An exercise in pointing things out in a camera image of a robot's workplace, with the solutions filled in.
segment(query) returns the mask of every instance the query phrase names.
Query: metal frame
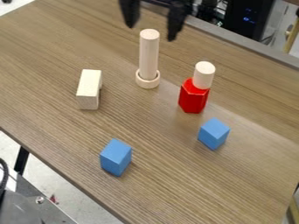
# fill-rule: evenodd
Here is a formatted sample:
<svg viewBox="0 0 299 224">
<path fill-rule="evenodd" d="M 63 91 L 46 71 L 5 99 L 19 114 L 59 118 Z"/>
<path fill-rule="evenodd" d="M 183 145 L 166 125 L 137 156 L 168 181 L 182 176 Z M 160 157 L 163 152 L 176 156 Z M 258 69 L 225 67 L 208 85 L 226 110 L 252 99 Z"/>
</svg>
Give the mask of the metal frame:
<svg viewBox="0 0 299 224">
<path fill-rule="evenodd" d="M 28 157 L 29 157 L 29 152 L 25 148 L 23 148 L 23 146 L 21 146 L 20 150 L 18 151 L 17 161 L 14 167 L 15 172 L 17 172 L 21 176 L 23 176 Z"/>
</svg>

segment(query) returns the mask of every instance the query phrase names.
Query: blue cube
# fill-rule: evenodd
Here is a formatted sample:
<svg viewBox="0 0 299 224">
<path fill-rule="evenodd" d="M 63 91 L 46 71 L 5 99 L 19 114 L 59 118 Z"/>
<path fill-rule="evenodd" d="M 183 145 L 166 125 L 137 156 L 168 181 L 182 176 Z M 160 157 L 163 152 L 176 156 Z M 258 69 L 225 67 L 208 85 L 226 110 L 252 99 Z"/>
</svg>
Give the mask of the blue cube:
<svg viewBox="0 0 299 224">
<path fill-rule="evenodd" d="M 198 133 L 198 140 L 211 150 L 215 151 L 226 141 L 230 130 L 231 129 L 220 120 L 212 118 L 210 121 L 201 126 Z"/>
<path fill-rule="evenodd" d="M 101 168 L 120 177 L 132 159 L 132 149 L 125 143 L 112 139 L 100 153 Z"/>
</svg>

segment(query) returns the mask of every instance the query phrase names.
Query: cream cylinder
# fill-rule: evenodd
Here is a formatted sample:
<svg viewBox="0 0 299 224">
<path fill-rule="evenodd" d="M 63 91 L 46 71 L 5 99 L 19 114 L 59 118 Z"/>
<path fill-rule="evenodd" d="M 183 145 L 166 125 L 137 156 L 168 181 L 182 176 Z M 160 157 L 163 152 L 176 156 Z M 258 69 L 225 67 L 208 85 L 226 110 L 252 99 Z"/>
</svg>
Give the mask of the cream cylinder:
<svg viewBox="0 0 299 224">
<path fill-rule="evenodd" d="M 143 80 L 157 77 L 160 33 L 153 29 L 140 32 L 139 74 Z"/>
<path fill-rule="evenodd" d="M 208 89 L 212 86 L 212 80 L 216 72 L 216 67 L 208 61 L 200 61 L 195 66 L 193 85 L 196 88 Z"/>
</svg>

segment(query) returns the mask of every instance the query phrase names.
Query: red block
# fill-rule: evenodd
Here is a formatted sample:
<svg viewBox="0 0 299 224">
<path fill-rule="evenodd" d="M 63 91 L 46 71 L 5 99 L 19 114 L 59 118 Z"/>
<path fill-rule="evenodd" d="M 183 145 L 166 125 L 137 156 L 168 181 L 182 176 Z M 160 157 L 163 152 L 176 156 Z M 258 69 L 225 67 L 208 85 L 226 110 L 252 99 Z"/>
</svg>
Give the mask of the red block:
<svg viewBox="0 0 299 224">
<path fill-rule="evenodd" d="M 185 113 L 199 114 L 204 108 L 210 93 L 210 88 L 199 89 L 192 83 L 192 78 L 187 79 L 179 95 L 178 104 Z"/>
</svg>

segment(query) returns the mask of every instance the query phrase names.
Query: toy block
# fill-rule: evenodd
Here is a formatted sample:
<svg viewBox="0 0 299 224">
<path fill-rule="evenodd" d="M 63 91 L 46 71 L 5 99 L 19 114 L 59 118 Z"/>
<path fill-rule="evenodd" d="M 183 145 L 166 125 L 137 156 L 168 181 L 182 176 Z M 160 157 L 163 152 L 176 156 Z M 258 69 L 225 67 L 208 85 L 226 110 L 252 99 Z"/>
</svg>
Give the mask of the toy block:
<svg viewBox="0 0 299 224">
<path fill-rule="evenodd" d="M 82 70 L 76 94 L 80 109 L 97 109 L 99 107 L 101 76 L 101 70 Z"/>
<path fill-rule="evenodd" d="M 132 159 L 132 149 L 125 143 L 112 139 L 100 153 L 101 168 L 120 177 Z"/>
<path fill-rule="evenodd" d="M 201 126 L 198 133 L 198 140 L 215 151 L 226 141 L 230 130 L 231 129 L 220 120 L 212 118 Z"/>
<path fill-rule="evenodd" d="M 178 104 L 185 113 L 198 114 L 207 102 L 210 89 L 199 89 L 192 84 L 192 78 L 187 79 L 181 87 Z"/>
<path fill-rule="evenodd" d="M 139 69 L 136 84 L 141 88 L 156 88 L 161 74 L 158 68 L 160 33 L 153 29 L 140 32 Z"/>
<path fill-rule="evenodd" d="M 193 78 L 183 83 L 178 98 L 178 105 L 185 113 L 199 114 L 205 108 L 215 71 L 210 62 L 200 61 L 195 66 Z"/>
</svg>

